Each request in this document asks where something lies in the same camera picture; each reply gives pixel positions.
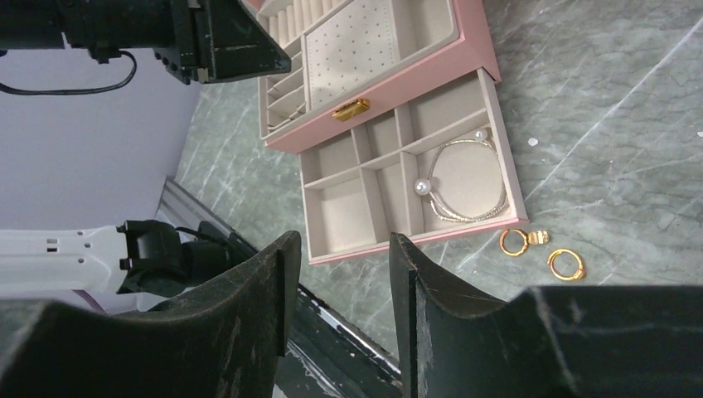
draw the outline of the perforated panel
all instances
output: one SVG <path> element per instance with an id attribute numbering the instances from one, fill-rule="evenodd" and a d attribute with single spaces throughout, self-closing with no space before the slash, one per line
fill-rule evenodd
<path id="1" fill-rule="evenodd" d="M 306 36 L 310 109 L 400 61 L 391 0 L 354 0 Z"/>

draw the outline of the gold latch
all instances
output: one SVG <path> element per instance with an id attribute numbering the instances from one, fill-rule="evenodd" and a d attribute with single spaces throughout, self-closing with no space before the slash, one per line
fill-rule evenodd
<path id="1" fill-rule="evenodd" d="M 371 102 L 368 99 L 354 99 L 349 104 L 344 104 L 341 108 L 332 112 L 332 117 L 340 122 L 346 122 L 358 114 L 363 114 L 370 108 Z"/>

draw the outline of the pink jewelry box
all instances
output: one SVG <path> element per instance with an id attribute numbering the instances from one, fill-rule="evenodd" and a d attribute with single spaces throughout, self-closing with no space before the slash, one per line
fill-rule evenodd
<path id="1" fill-rule="evenodd" d="M 259 79 L 260 127 L 267 146 L 300 155 L 311 264 L 386 250 L 392 231 L 420 243 L 527 222 L 482 0 L 250 3 L 293 59 L 290 74 Z M 355 100 L 368 105 L 362 113 L 332 116 Z M 496 205 L 503 183 L 507 208 L 488 220 L 442 221 L 414 184 L 438 147 L 477 129 L 496 153 L 447 147 L 434 190 L 477 216 Z"/>

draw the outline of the silver chain bracelet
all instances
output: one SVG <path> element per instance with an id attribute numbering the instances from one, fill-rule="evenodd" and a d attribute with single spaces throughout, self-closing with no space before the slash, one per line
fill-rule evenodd
<path id="1" fill-rule="evenodd" d="M 474 138 L 472 139 L 457 139 L 455 141 L 442 144 L 439 148 L 437 148 L 437 153 L 434 154 L 432 163 L 429 166 L 427 178 L 420 178 L 415 182 L 415 193 L 422 197 L 429 195 L 429 205 L 432 207 L 432 211 L 434 212 L 434 214 L 440 220 L 452 222 L 484 221 L 497 216 L 501 213 L 501 211 L 505 210 L 505 208 L 507 207 L 507 193 L 505 188 L 505 182 L 503 180 L 501 180 L 501 195 L 498 197 L 498 203 L 491 210 L 486 211 L 485 213 L 475 217 L 469 217 L 459 214 L 457 211 L 453 210 L 449 205 L 447 205 L 447 203 L 442 200 L 442 197 L 439 195 L 439 192 L 433 191 L 432 189 L 432 173 L 434 171 L 434 166 L 437 164 L 439 155 L 441 155 L 442 152 L 449 146 L 456 145 L 458 143 L 474 143 L 483 145 L 484 147 L 489 148 L 491 150 L 493 155 L 495 155 L 496 160 L 499 162 L 498 164 L 500 165 L 498 152 L 495 147 L 493 147 L 491 141 L 488 140 L 488 131 L 486 129 L 479 129 L 476 130 L 473 136 Z"/>

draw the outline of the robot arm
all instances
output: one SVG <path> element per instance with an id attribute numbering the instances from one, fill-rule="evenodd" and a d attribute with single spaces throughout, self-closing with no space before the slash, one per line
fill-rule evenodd
<path id="1" fill-rule="evenodd" d="M 181 243 L 160 221 L 78 231 L 0 231 L 0 294 L 47 290 L 172 297 L 236 265 L 226 240 Z"/>
<path id="2" fill-rule="evenodd" d="M 241 0 L 3 0 L 7 50 L 85 48 L 99 63 L 123 49 L 153 48 L 185 84 L 290 72 L 290 57 Z"/>

